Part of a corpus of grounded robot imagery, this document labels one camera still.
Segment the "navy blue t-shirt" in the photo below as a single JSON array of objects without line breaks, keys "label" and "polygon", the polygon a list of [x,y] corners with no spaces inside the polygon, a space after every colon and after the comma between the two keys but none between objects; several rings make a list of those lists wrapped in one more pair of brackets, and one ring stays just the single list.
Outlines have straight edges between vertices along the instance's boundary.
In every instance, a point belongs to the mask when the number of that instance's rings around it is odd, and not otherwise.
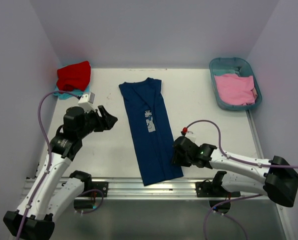
[{"label": "navy blue t-shirt", "polygon": [[143,184],[149,186],[183,177],[172,164],[173,135],[161,94],[162,82],[147,78],[119,85],[129,121]]}]

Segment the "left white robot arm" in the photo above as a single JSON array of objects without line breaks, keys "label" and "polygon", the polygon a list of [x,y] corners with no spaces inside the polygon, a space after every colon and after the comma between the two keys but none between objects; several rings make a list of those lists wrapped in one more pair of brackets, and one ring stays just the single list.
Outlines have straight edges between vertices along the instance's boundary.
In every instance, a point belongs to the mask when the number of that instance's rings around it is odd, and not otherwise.
[{"label": "left white robot arm", "polygon": [[12,236],[17,240],[48,240],[56,220],[76,197],[104,197],[101,190],[93,187],[92,176],[78,170],[71,173],[60,190],[56,188],[82,148],[82,140],[92,132],[112,129],[117,121],[102,105],[90,111],[79,106],[66,110],[33,186],[17,209],[7,211],[3,217]]}]

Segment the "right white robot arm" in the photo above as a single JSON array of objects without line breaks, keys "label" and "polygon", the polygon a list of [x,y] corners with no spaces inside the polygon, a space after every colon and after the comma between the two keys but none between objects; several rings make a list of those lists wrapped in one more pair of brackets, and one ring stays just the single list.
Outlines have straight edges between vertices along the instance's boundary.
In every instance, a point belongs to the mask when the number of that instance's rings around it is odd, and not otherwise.
[{"label": "right white robot arm", "polygon": [[211,184],[216,196],[232,192],[255,193],[267,196],[281,206],[294,206],[298,173],[282,157],[245,157],[207,143],[198,146],[185,136],[174,141],[173,149],[172,162],[175,165],[217,170]]}]

